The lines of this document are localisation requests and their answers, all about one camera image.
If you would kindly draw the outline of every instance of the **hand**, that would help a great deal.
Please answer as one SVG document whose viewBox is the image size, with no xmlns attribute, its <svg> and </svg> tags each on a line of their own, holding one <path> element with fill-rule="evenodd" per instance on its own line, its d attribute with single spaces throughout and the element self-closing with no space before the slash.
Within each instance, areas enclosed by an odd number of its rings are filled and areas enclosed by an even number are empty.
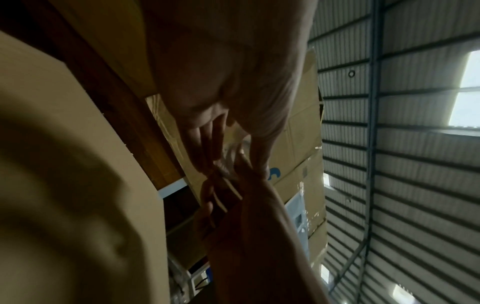
<svg viewBox="0 0 480 304">
<path fill-rule="evenodd" d="M 268 177 L 301 76 L 316 0 L 142 0 L 150 68 L 194 167 L 220 159 L 225 124 L 252 136 Z"/>
<path fill-rule="evenodd" d="M 237 154 L 238 198 L 217 173 L 202 185 L 195 230 L 223 303 L 327 303 L 272 186 Z M 226 207 L 215 203 L 213 192 Z"/>
</svg>

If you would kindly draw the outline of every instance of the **warehouse ceiling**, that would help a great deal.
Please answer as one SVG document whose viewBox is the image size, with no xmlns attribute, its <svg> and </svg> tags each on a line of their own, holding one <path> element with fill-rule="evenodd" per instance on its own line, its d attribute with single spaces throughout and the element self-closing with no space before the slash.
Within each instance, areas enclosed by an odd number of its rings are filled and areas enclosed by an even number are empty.
<svg viewBox="0 0 480 304">
<path fill-rule="evenodd" d="M 480 303 L 478 12 L 479 0 L 318 3 L 308 46 L 333 303 Z"/>
</svg>

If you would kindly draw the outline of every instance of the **corrugated metal roof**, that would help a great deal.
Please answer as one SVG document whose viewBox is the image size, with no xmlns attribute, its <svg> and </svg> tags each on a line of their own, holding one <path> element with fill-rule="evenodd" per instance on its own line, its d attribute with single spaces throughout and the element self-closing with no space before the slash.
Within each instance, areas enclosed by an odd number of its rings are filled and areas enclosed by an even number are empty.
<svg viewBox="0 0 480 304">
<path fill-rule="evenodd" d="M 332 275 L 371 224 L 366 263 L 357 257 L 331 297 L 338 304 L 396 304 L 392 291 L 400 284 L 419 303 L 478 304 L 480 138 L 440 129 L 450 128 L 468 55 L 480 50 L 480 1 L 383 5 L 370 223 L 372 2 L 320 1 L 310 33 L 324 98 L 324 171 L 330 174 L 324 265 Z"/>
</svg>

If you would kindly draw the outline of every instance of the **skylight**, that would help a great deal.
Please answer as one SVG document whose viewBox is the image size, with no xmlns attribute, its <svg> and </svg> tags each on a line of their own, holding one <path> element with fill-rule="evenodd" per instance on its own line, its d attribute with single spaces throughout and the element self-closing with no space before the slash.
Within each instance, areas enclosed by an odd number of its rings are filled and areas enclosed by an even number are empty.
<svg viewBox="0 0 480 304">
<path fill-rule="evenodd" d="M 320 266 L 320 276 L 321 279 L 325 281 L 325 283 L 329 283 L 330 279 L 330 270 L 328 270 L 325 266 Z"/>
<path fill-rule="evenodd" d="M 330 186 L 330 176 L 326 173 L 323 174 L 323 184 L 325 186 Z"/>
<path fill-rule="evenodd" d="M 479 71 L 480 51 L 474 51 L 468 56 L 460 87 L 480 87 Z M 448 125 L 480 127 L 480 90 L 479 92 L 460 92 L 457 94 Z"/>
<path fill-rule="evenodd" d="M 398 302 L 398 304 L 415 303 L 415 297 L 410 292 L 403 289 L 400 285 L 395 285 L 391 296 L 395 299 L 395 301 Z"/>
</svg>

